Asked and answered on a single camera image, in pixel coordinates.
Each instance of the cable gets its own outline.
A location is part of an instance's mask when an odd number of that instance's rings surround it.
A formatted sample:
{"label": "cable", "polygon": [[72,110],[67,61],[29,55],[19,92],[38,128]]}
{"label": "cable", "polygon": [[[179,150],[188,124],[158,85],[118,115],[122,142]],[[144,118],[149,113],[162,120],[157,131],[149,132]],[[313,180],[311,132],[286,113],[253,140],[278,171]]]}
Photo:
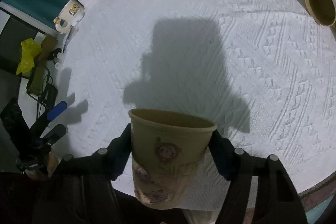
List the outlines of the cable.
{"label": "cable", "polygon": [[45,61],[53,61],[55,62],[55,58],[57,58],[57,54],[61,53],[62,49],[61,48],[56,48],[52,50],[49,55],[45,58],[40,59],[35,63],[35,66],[44,66]]}
{"label": "cable", "polygon": [[[43,78],[43,81],[42,81],[42,87],[41,87],[41,93],[40,94],[38,94],[37,96],[40,96],[41,97],[41,95],[43,95],[44,94],[44,96],[45,96],[45,88],[46,88],[46,86],[47,86],[47,84],[53,84],[53,82],[54,82],[54,80],[53,80],[53,78],[51,77],[51,73],[50,73],[50,70],[48,69],[48,67],[46,66],[46,65],[37,65],[37,67],[44,67],[46,70],[47,70],[47,75]],[[37,107],[36,107],[36,120],[40,117],[40,115],[41,115],[41,108],[42,108],[42,106],[45,108],[45,104],[44,104],[44,102],[43,102],[43,100],[44,100],[45,98],[38,98],[38,100],[37,100]]]}

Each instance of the paper cup lying on side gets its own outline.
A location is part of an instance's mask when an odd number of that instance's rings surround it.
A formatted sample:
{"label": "paper cup lying on side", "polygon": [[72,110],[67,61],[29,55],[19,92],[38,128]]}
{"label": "paper cup lying on side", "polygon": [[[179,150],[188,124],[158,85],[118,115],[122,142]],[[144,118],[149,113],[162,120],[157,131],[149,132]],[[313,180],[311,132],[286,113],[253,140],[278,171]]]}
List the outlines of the paper cup lying on side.
{"label": "paper cup lying on side", "polygon": [[132,109],[128,114],[135,196],[154,209],[179,206],[217,126],[156,109]]}
{"label": "paper cup lying on side", "polygon": [[304,0],[316,23],[331,26],[336,21],[336,9],[332,0]]}

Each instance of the white mug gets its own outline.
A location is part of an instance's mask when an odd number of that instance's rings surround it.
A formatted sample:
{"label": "white mug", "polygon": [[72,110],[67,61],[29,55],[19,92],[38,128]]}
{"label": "white mug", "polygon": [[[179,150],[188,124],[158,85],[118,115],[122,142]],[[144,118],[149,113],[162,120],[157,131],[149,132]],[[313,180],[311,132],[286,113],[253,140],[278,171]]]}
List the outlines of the white mug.
{"label": "white mug", "polygon": [[75,26],[85,14],[84,6],[78,0],[69,0],[65,4],[58,17],[54,19],[56,30],[60,33],[66,33],[72,26]]}

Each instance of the white textured mat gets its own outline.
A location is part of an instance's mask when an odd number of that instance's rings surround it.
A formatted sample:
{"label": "white textured mat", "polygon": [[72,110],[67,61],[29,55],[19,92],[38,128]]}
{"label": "white textured mat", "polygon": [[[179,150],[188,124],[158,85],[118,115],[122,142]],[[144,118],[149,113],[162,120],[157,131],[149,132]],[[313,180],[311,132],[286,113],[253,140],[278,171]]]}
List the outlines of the white textured mat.
{"label": "white textured mat", "polygon": [[[103,0],[58,75],[59,100],[74,103],[55,149],[90,155],[121,134],[129,109],[160,108],[278,155],[298,192],[320,182],[336,170],[336,44],[299,1]],[[130,162],[113,186],[134,195]],[[218,210],[227,188],[208,152],[181,207]]]}

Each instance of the yellow plastic bag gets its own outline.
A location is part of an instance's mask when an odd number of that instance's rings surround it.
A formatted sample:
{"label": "yellow plastic bag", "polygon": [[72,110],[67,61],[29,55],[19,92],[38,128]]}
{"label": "yellow plastic bag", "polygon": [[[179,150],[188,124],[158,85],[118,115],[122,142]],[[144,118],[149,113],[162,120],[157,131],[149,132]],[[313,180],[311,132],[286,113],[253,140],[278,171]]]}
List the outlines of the yellow plastic bag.
{"label": "yellow plastic bag", "polygon": [[36,45],[32,38],[21,42],[22,58],[19,63],[16,75],[30,71],[34,67],[34,57],[41,52],[41,45]]}

